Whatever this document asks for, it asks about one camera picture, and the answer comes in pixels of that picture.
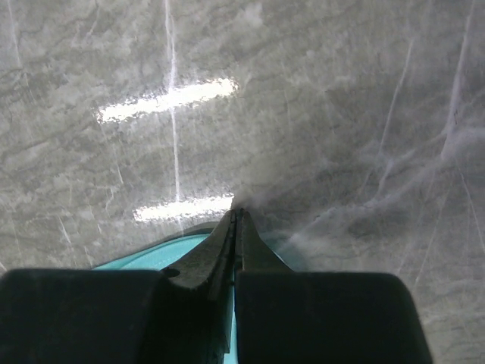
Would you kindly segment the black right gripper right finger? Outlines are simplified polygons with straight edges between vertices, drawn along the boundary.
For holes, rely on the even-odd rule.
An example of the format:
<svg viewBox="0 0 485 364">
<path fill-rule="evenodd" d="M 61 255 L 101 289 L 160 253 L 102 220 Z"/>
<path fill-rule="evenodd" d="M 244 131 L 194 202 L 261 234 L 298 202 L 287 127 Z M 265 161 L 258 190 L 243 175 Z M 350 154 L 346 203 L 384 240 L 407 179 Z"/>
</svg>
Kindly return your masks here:
<svg viewBox="0 0 485 364">
<path fill-rule="evenodd" d="M 235 248 L 239 362 L 432 362 L 414 300 L 395 275 L 293 271 L 245 210 Z"/>
</svg>

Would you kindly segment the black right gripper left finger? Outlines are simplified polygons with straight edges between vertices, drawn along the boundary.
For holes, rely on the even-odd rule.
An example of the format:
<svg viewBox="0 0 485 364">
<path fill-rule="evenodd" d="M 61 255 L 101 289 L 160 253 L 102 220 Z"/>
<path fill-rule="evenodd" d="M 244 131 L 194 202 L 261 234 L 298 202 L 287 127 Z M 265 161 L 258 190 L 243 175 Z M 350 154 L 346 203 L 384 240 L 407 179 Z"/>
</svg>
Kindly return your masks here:
<svg viewBox="0 0 485 364">
<path fill-rule="evenodd" d="M 161 270 L 15 269 L 1 279 L 3 363 L 221 363 L 236 213 Z"/>
</svg>

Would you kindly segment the teal t-shirt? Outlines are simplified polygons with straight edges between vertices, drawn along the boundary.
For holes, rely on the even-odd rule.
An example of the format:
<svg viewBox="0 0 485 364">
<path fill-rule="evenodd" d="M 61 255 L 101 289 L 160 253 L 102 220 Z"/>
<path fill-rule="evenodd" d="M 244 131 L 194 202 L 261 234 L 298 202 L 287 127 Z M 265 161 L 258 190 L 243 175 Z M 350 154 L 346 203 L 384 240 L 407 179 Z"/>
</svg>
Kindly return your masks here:
<svg viewBox="0 0 485 364">
<path fill-rule="evenodd" d="M 243 268 L 291 270 L 254 227 L 249 228 L 249 248 L 244 250 L 242 228 L 225 218 L 101 266 L 161 273 L 140 363 L 224 362 L 231 351 L 236 273 Z"/>
</svg>

